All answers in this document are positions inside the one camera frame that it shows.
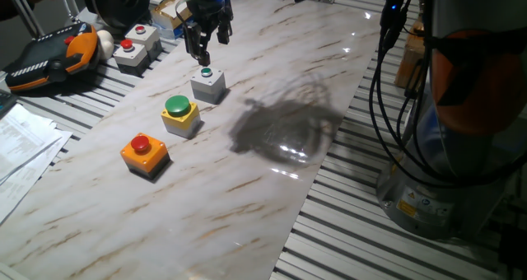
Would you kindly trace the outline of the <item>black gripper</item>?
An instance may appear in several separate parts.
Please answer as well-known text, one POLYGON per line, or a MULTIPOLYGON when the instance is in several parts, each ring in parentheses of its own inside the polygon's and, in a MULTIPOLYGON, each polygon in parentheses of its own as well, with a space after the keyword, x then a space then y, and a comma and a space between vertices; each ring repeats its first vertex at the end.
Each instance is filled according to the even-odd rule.
POLYGON ((207 46, 211 33, 217 30, 220 44, 230 42, 234 18, 231 0, 188 0, 187 7, 196 22, 184 24, 186 51, 199 65, 208 66, 210 54, 207 46))

